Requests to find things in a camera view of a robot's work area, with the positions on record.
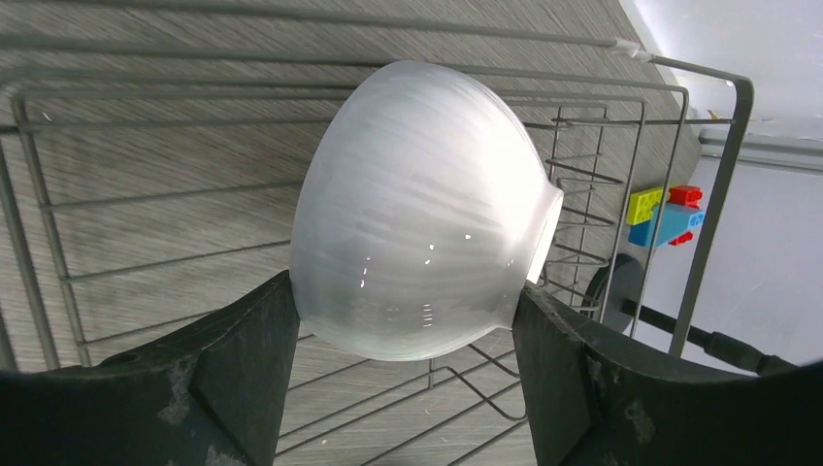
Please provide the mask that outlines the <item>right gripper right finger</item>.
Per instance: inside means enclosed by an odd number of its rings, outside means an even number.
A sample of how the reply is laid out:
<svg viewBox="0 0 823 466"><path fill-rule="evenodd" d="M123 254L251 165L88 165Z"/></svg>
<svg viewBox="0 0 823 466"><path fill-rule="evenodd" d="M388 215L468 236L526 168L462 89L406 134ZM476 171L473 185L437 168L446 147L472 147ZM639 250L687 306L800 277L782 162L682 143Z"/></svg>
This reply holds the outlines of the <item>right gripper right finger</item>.
<svg viewBox="0 0 823 466"><path fill-rule="evenodd" d="M818 465L822 366L752 378L676 358L523 288L512 336L541 465Z"/></svg>

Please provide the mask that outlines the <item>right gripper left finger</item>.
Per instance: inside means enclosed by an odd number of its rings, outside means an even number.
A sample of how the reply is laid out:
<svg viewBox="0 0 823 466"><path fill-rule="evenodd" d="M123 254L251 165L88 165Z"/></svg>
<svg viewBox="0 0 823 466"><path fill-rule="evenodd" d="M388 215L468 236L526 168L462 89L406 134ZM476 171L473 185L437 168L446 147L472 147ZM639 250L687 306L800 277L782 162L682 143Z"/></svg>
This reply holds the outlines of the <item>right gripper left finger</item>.
<svg viewBox="0 0 823 466"><path fill-rule="evenodd" d="M93 367L1 375L5 465L270 465L300 320L280 273Z"/></svg>

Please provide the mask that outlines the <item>wire dish rack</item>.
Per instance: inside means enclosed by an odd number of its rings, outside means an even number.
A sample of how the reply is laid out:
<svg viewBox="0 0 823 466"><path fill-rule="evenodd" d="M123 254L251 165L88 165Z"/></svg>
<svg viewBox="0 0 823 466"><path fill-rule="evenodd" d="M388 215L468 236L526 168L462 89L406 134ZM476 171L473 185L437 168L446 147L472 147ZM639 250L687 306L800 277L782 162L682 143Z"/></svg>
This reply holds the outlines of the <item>wire dish rack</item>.
<svg viewBox="0 0 823 466"><path fill-rule="evenodd" d="M572 193L551 282L616 252L627 181L697 160L698 88L619 1L5 1L1 373L85 373L283 270L324 124L375 67L477 68Z"/></svg>

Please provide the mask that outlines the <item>white ceramic bowl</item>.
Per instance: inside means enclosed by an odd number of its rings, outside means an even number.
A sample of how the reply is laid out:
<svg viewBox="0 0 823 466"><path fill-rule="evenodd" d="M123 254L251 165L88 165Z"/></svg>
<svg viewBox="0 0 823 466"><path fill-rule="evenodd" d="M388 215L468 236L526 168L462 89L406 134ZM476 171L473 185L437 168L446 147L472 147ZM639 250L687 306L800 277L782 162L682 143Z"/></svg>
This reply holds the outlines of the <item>white ceramic bowl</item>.
<svg viewBox="0 0 823 466"><path fill-rule="evenodd" d="M340 107L302 184L289 264L299 317L381 361L510 329L563 203L498 94L443 66L386 65Z"/></svg>

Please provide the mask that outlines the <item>colourful toy blocks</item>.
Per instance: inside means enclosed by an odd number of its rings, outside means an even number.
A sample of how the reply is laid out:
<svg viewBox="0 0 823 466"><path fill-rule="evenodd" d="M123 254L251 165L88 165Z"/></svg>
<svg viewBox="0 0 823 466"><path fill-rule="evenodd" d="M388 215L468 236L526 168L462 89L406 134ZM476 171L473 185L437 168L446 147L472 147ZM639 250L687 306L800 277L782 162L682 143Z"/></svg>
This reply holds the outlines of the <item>colourful toy blocks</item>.
<svg viewBox="0 0 823 466"><path fill-rule="evenodd" d="M694 185L677 185L663 194L662 187L632 193L625 216L630 226L630 244L650 248L652 228L657 227L655 248L669 244L679 246L694 238L693 231L703 225L705 212L700 208L704 197Z"/></svg>

